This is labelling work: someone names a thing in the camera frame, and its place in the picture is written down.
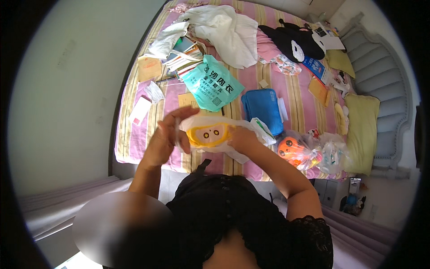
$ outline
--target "drawer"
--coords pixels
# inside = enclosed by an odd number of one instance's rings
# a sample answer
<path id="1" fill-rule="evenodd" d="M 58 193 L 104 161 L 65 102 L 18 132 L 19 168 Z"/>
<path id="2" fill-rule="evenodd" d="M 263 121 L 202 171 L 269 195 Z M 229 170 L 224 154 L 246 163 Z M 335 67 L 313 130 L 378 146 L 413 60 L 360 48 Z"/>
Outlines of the drawer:
<path id="1" fill-rule="evenodd" d="M 323 205 L 332 207 L 336 198 L 336 190 L 338 183 L 334 181 L 327 181 L 326 191 L 324 193 Z"/>
<path id="2" fill-rule="evenodd" d="M 322 203 L 324 199 L 324 194 L 326 193 L 327 180 L 325 179 L 315 179 L 313 187 L 318 192 L 319 201 Z"/>

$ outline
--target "white cloth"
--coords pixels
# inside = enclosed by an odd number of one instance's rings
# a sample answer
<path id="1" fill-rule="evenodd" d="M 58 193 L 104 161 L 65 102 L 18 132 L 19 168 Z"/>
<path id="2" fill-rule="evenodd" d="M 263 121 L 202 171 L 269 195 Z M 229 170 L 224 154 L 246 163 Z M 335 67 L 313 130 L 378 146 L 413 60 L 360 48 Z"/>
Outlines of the white cloth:
<path id="1" fill-rule="evenodd" d="M 166 99 L 160 87 L 158 87 L 158 85 L 153 81 L 149 83 L 148 87 L 144 88 L 144 91 L 151 99 L 153 105 L 157 104 L 159 101 L 161 101 L 161 99 Z"/>
<path id="2" fill-rule="evenodd" d="M 161 31 L 144 54 L 146 57 L 167 59 L 175 43 L 187 34 L 188 22 L 178 22 Z"/>
<path id="3" fill-rule="evenodd" d="M 35 240 L 67 228 L 72 218 L 94 197 L 110 192 L 125 192 L 133 179 L 110 176 L 86 184 L 19 199 L 27 228 Z"/>
<path id="4" fill-rule="evenodd" d="M 228 65 L 243 69 L 257 63 L 258 23 L 236 14 L 231 6 L 199 6 L 187 10 L 177 21 L 195 25 L 196 37 L 214 45 Z"/>

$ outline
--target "stack of books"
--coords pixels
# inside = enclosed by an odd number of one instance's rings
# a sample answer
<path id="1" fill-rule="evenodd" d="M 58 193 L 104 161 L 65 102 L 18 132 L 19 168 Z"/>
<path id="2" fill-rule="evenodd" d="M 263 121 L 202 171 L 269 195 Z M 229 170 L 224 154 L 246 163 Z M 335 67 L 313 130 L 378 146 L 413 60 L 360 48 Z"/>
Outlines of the stack of books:
<path id="1" fill-rule="evenodd" d="M 178 40 L 173 49 L 195 59 L 187 59 L 184 58 L 183 55 L 181 56 L 171 52 L 166 60 L 161 60 L 161 63 L 166 65 L 170 72 L 175 72 L 178 79 L 183 81 L 182 77 L 185 74 L 188 74 L 196 66 L 203 63 L 203 54 L 197 47 L 196 42 L 190 40 L 188 37 L 181 37 L 180 41 Z"/>

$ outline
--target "headboard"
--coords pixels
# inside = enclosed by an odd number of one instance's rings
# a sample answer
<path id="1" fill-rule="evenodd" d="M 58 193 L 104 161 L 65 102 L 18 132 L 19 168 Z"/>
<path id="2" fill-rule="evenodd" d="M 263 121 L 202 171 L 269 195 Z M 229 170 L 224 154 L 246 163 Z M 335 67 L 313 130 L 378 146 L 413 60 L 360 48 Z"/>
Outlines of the headboard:
<path id="1" fill-rule="evenodd" d="M 341 40 L 356 74 L 354 90 L 381 102 L 372 170 L 391 170 L 397 177 L 403 133 L 412 122 L 411 88 L 395 50 L 382 36 L 369 34 L 360 24 L 362 17 L 360 12 L 350 20 L 340 32 Z"/>

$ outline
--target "blue pouch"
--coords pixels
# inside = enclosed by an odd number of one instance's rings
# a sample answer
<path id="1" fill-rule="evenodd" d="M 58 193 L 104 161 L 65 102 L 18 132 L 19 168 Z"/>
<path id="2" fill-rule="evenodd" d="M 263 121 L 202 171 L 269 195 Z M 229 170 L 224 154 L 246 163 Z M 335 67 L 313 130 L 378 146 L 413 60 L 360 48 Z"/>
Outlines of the blue pouch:
<path id="1" fill-rule="evenodd" d="M 257 117 L 267 125 L 274 136 L 282 133 L 284 125 L 273 89 L 250 90 L 242 96 L 241 100 L 247 121 Z"/>

